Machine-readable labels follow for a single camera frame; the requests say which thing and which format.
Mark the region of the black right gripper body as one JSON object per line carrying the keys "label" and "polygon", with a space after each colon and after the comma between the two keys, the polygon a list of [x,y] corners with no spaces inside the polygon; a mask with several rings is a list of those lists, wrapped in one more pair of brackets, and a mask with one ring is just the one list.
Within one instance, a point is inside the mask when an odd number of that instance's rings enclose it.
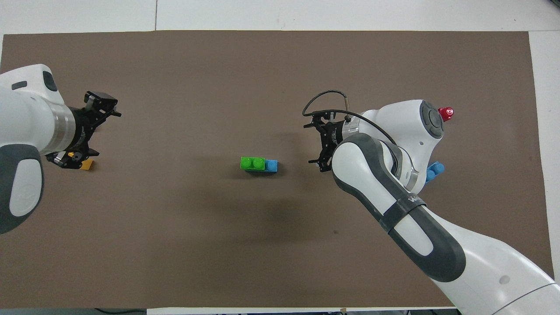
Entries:
{"label": "black right gripper body", "polygon": [[345,122],[341,120],[339,122],[327,123],[322,128],[322,153],[332,153],[333,156],[335,149],[343,141],[342,131],[344,124]]}

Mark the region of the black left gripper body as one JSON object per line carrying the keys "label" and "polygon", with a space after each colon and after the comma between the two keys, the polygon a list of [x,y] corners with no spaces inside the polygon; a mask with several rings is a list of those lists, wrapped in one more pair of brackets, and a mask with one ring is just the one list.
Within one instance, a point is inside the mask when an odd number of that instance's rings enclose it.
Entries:
{"label": "black left gripper body", "polygon": [[93,109],[70,109],[70,111],[75,121],[75,132],[66,151],[90,154],[92,150],[88,142],[96,129],[99,113]]}

